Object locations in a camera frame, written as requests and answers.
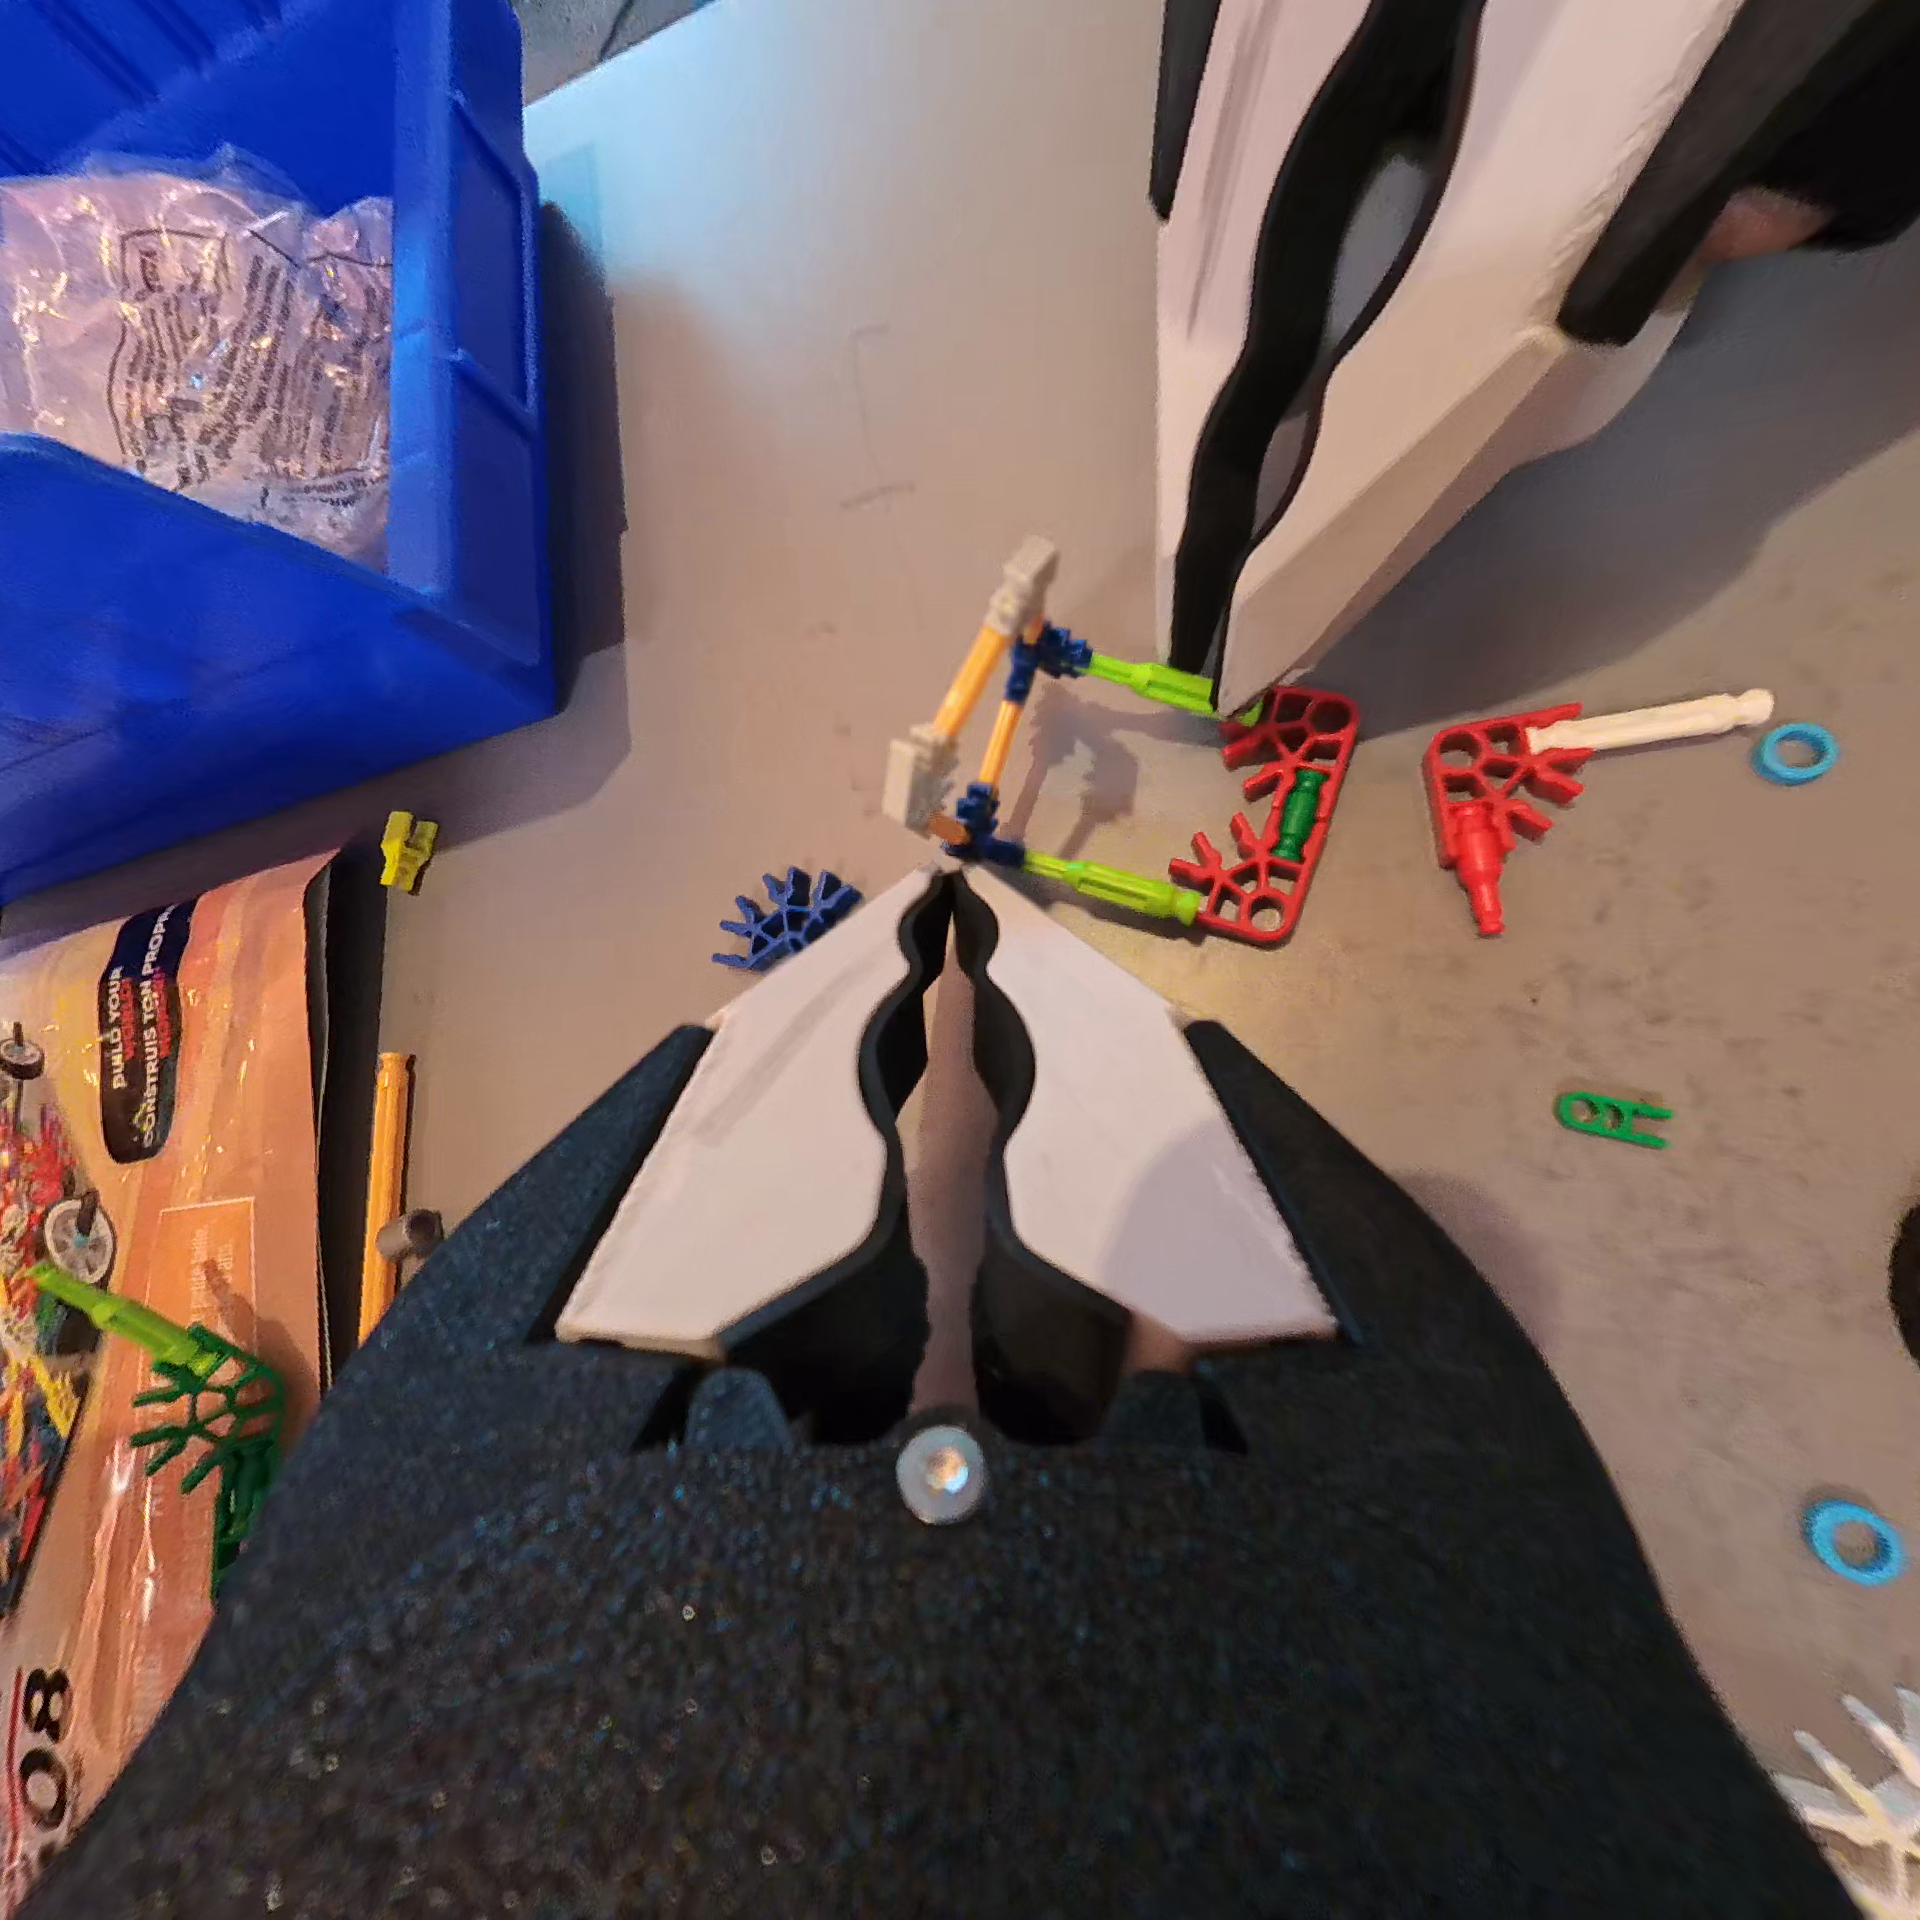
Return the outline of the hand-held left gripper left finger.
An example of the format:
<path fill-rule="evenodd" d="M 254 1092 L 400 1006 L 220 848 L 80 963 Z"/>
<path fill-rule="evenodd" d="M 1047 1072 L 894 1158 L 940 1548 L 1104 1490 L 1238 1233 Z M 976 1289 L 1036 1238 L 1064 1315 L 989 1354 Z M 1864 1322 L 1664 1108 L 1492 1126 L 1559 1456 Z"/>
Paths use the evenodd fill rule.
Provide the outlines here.
<path fill-rule="evenodd" d="M 895 1428 L 928 1345 L 898 1120 L 952 875 L 918 868 L 709 1024 L 554 1337 L 756 1371 L 822 1442 Z"/>

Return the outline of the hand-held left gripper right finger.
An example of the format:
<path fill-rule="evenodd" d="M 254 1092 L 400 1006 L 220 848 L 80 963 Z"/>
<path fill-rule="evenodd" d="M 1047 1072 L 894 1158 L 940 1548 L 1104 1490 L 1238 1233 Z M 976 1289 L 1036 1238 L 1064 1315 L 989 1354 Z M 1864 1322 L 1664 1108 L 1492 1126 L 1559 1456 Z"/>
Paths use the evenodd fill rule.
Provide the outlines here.
<path fill-rule="evenodd" d="M 993 1108 L 969 1324 L 982 1413 L 1087 1442 L 1138 1329 L 1194 1358 L 1336 1315 L 1170 1001 L 989 875 L 951 877 Z"/>

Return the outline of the blue fan connector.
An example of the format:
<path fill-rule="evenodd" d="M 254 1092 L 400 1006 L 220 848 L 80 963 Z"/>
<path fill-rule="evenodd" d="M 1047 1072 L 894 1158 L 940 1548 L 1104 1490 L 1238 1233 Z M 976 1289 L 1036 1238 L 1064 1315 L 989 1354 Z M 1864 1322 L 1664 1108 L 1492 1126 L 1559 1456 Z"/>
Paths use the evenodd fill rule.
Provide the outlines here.
<path fill-rule="evenodd" d="M 734 946 L 712 952 L 722 970 L 766 974 L 840 925 L 862 905 L 862 894 L 832 872 L 788 867 L 761 877 L 762 899 L 736 897 L 736 917 L 720 922 Z"/>

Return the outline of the large multicolour toy model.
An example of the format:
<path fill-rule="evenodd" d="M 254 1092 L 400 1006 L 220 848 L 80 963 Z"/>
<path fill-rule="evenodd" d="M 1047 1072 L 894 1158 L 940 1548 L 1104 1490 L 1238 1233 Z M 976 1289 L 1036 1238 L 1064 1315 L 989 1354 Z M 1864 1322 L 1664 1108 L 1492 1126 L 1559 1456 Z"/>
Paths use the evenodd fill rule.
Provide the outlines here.
<path fill-rule="evenodd" d="M 82 1315 L 97 1332 L 137 1346 L 150 1386 L 132 1406 L 159 1411 L 129 1434 L 141 1470 L 156 1476 L 183 1460 L 180 1489 L 215 1482 L 208 1537 L 208 1595 L 220 1601 L 281 1466 L 286 1381 L 255 1354 L 204 1326 L 183 1329 L 144 1302 L 82 1283 L 50 1262 L 28 1269 L 39 1296 Z"/>

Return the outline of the small toy rod frame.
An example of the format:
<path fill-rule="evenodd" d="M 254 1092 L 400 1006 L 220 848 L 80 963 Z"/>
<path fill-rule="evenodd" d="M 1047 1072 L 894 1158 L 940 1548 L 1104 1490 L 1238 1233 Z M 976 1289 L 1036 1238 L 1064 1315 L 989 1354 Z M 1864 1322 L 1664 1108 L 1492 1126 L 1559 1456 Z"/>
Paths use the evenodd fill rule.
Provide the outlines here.
<path fill-rule="evenodd" d="M 948 854 L 1042 877 L 1078 897 L 1117 905 L 1151 922 L 1193 929 L 1205 899 L 1174 880 L 1151 880 L 1089 860 L 1042 854 L 998 832 L 1000 774 L 1016 740 L 1036 680 L 1096 680 L 1151 704 L 1216 720 L 1208 685 L 1165 664 L 1125 664 L 1047 618 L 1047 594 L 1058 571 L 1058 548 L 1032 534 L 1000 568 L 967 659 L 952 674 L 934 715 L 894 738 L 880 781 L 887 820 L 920 835 Z M 977 774 L 958 802 L 948 800 L 958 742 L 982 694 L 998 683 L 998 707 Z"/>

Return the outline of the long orange rod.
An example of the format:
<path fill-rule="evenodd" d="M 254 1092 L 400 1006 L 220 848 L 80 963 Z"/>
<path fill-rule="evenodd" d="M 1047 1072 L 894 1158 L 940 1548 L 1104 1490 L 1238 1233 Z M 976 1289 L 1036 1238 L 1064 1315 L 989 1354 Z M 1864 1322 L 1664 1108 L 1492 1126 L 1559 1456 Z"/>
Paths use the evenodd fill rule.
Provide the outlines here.
<path fill-rule="evenodd" d="M 405 1179 L 415 1062 L 402 1051 L 382 1051 L 375 1062 L 375 1092 L 368 1140 L 368 1187 L 364 1256 L 357 1294 L 357 1345 L 365 1346 L 382 1315 L 393 1306 L 400 1264 L 383 1264 L 375 1252 L 377 1229 L 407 1212 Z"/>

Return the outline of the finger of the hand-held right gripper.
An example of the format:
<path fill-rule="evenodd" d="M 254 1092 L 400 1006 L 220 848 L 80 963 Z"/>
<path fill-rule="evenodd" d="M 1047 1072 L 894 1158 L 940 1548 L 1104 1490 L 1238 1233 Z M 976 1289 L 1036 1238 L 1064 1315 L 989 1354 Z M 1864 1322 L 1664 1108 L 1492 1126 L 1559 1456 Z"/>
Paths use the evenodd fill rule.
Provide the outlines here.
<path fill-rule="evenodd" d="M 1268 211 L 1364 2 L 1165 2 L 1151 144 L 1156 251 L 1156 563 L 1161 654 L 1216 669 L 1266 452 L 1328 313 L 1308 270 L 1305 336 L 1260 321 Z"/>
<path fill-rule="evenodd" d="M 1556 315 L 1736 11 L 1478 5 L 1436 206 L 1238 570 L 1225 704 L 1317 666 L 1502 477 L 1600 430 L 1660 364 L 1680 297 L 1654 294 L 1624 347 L 1574 344 Z"/>

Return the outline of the clear plastic bag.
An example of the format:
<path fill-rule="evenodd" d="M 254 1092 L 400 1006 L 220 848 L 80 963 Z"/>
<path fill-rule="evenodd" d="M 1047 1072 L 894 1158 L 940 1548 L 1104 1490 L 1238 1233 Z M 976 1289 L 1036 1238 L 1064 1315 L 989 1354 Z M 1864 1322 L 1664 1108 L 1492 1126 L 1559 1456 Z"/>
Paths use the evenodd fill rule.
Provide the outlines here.
<path fill-rule="evenodd" d="M 383 570 L 393 202 L 238 149 L 1 182 L 1 427 Z"/>

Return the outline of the red connector pair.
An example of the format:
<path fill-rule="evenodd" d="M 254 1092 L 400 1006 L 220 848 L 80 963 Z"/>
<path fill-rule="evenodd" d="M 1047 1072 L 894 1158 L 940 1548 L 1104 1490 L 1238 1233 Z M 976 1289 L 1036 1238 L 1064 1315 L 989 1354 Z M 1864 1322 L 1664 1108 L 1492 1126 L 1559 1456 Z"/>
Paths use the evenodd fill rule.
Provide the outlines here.
<path fill-rule="evenodd" d="M 1167 864 L 1170 882 L 1197 901 L 1193 929 L 1256 949 L 1293 937 L 1358 737 L 1356 704 L 1310 685 L 1272 685 L 1216 720 L 1220 760 L 1238 778 L 1241 805 L 1225 848 L 1194 832 L 1188 854 Z"/>

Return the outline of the blue storage bin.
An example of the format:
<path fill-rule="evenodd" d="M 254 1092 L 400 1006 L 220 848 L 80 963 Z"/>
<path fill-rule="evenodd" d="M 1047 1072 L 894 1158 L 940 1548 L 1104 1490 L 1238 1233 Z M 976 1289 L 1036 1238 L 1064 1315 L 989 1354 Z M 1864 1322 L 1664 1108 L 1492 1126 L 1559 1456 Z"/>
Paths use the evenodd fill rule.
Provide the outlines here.
<path fill-rule="evenodd" d="M 4 901 L 558 709 L 505 2 L 4 5 L 4 176 L 238 149 L 394 218 L 383 571 L 4 437 Z"/>

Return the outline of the printed toy set bag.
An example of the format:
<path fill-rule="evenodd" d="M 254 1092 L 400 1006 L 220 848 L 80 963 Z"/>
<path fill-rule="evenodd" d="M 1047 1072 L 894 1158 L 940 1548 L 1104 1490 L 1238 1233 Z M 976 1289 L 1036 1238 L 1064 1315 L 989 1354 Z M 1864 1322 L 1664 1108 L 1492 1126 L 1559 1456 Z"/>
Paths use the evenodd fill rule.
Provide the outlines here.
<path fill-rule="evenodd" d="M 213 1614 L 220 1476 L 135 1436 L 152 1358 L 31 1270 L 329 1384 L 320 1236 L 334 858 L 4 956 L 4 1906 L 152 1729 Z"/>

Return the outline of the white snowflake connector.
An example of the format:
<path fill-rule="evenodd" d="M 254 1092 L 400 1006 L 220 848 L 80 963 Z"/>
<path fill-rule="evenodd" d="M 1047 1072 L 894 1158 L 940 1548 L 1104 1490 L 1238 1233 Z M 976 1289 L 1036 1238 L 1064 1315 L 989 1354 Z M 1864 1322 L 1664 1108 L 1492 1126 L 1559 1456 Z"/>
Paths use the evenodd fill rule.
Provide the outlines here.
<path fill-rule="evenodd" d="M 1813 1836 L 1839 1885 L 1862 1916 L 1917 1916 L 1917 1691 L 1895 1686 L 1885 1720 L 1858 1696 L 1839 1706 L 1880 1763 L 1879 1778 L 1839 1761 L 1806 1730 L 1792 1737 L 1810 1777 L 1773 1772 L 1788 1808 Z"/>

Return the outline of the red connector with white rod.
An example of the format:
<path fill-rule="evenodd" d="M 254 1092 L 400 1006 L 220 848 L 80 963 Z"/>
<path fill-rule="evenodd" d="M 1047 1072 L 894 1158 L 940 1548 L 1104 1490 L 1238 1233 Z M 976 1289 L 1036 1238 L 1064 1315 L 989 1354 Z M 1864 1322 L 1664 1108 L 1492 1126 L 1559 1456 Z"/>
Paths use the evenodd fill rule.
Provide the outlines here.
<path fill-rule="evenodd" d="M 1596 754 L 1660 747 L 1762 726 L 1766 688 L 1692 702 L 1583 715 L 1577 704 L 1453 722 L 1424 753 L 1424 793 L 1437 864 L 1469 902 L 1481 940 L 1503 933 L 1502 875 L 1519 841 L 1551 828 L 1546 809 L 1570 808 Z"/>

